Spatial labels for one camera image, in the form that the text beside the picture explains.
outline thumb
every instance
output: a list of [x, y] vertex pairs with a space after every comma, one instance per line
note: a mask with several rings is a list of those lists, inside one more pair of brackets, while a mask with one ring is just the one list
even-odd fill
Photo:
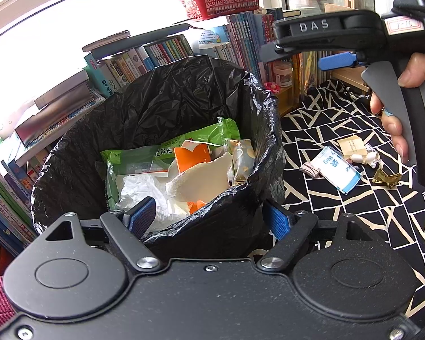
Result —
[[400, 87], [414, 88], [425, 81], [425, 54], [414, 53], [404, 72], [398, 78]]

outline black garbage bag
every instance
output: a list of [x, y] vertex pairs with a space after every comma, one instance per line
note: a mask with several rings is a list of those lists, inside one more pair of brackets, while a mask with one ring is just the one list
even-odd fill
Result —
[[43, 231], [68, 211], [81, 219], [107, 211], [97, 171], [100, 152], [157, 145], [217, 123], [236, 121], [251, 139], [255, 170], [205, 207], [143, 242], [161, 259], [238, 258], [265, 230], [256, 213], [267, 197], [283, 202], [284, 156], [277, 99], [235, 65], [209, 56], [158, 67], [123, 88], [78, 121], [51, 152], [32, 195], [33, 223]]

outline plastic jar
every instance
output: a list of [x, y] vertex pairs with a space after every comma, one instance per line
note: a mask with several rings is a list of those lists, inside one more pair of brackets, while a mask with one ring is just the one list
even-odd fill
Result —
[[274, 65], [275, 82], [282, 88], [293, 84], [293, 71], [289, 62]]

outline window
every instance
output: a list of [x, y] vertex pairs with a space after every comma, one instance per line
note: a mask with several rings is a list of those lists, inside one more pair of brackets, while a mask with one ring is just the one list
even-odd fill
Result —
[[0, 36], [0, 121], [86, 66], [82, 47], [185, 20], [178, 0], [64, 0]]

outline finger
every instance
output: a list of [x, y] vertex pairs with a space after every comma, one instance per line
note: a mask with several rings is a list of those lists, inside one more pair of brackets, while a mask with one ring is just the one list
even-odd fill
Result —
[[406, 142], [406, 139], [404, 139], [401, 135], [393, 135], [392, 143], [395, 150], [400, 155], [401, 161], [406, 163], [408, 161], [408, 143]]
[[403, 132], [400, 120], [387, 110], [384, 110], [382, 113], [381, 121], [383, 123], [383, 128], [387, 130], [390, 135], [401, 135]]
[[379, 99], [376, 93], [372, 93], [372, 97], [370, 98], [370, 110], [373, 115], [379, 114], [383, 107], [383, 103]]
[[414, 53], [406, 69], [398, 78], [400, 87], [414, 88], [425, 81], [425, 54]]

